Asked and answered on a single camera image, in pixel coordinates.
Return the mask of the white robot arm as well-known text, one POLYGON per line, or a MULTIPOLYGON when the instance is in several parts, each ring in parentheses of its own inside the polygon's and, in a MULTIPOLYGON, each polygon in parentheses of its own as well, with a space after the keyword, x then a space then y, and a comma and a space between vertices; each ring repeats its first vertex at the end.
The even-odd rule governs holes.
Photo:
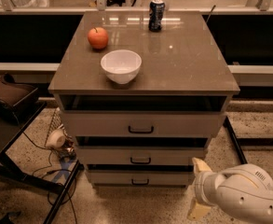
POLYGON ((215 173, 203 160, 193 158, 194 192, 187 217, 199 220, 213 206, 252 224, 273 224, 273 179, 262 168, 242 164, 215 173))

